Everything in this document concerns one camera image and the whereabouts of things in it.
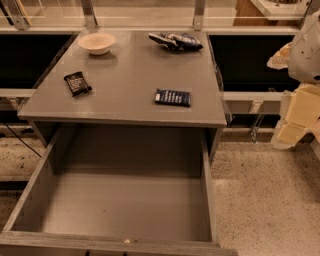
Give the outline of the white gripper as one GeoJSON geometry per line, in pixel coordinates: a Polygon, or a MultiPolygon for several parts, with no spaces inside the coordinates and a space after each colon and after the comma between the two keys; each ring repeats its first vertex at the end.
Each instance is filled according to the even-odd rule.
{"type": "MultiPolygon", "coordinates": [[[[291,44],[287,43],[269,58],[272,69],[288,67],[291,44]]],[[[271,144],[276,149],[294,147],[320,117],[320,87],[301,83],[293,92],[286,91],[281,100],[280,120],[274,130],[271,144]]]]}

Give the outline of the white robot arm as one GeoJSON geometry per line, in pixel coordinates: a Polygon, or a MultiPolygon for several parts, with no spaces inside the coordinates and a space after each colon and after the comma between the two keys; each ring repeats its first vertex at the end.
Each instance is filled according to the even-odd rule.
{"type": "Polygon", "coordinates": [[[280,48],[267,62],[269,68],[288,69],[299,82],[281,100],[271,144],[277,149],[294,147],[320,117],[320,10],[308,16],[294,39],[280,48]]]}

